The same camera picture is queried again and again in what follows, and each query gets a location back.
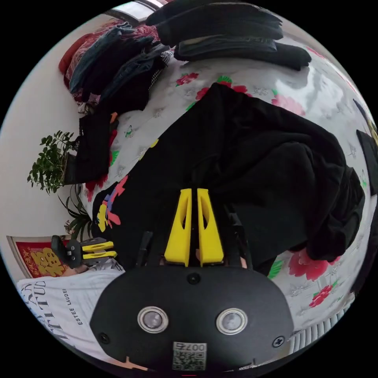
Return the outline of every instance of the plant pot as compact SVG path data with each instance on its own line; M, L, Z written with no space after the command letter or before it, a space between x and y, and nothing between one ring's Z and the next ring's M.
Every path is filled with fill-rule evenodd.
M70 153L64 158L63 185L78 184L76 181L76 156Z

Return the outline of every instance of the floral bedsheet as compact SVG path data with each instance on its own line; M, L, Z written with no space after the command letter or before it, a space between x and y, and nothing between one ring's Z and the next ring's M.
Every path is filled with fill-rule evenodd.
M283 252L273 264L269 277L285 294L295 330L299 331L330 318L346 305L366 253L377 196L370 195L367 166L356 136L357 129L368 134L372 131L353 101L357 100L371 116L363 98L323 56L288 38L283 43L306 48L313 59L309 67L297 72L247 59L186 63L172 58L154 85L146 109L120 117L108 176L94 191L84 190L81 196L92 214L94 197L127 175L151 144L199 101L213 82L286 108L332 132L347 164L360 177L366 201L356 239L336 261L312 261L304 250Z

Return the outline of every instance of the gold chinese character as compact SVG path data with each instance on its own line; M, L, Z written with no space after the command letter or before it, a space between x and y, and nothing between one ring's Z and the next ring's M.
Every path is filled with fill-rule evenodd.
M31 252L30 255L44 276L56 277L63 274L64 268L51 248L43 248L42 252Z

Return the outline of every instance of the screw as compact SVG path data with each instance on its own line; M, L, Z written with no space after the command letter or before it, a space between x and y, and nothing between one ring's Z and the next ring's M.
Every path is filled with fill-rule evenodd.
M103 343L103 344L109 344L110 343L110 339L109 339L109 336L103 332L100 333L100 341Z
M285 338L283 336L276 337L272 344L273 348L280 347L284 343L284 341L285 341Z
M191 285L196 285L201 280L201 276L198 273L191 273L188 275L187 280Z

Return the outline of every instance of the label sticker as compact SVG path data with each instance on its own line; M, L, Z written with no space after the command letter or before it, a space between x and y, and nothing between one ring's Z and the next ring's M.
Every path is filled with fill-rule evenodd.
M206 343L173 343L173 370L206 369Z

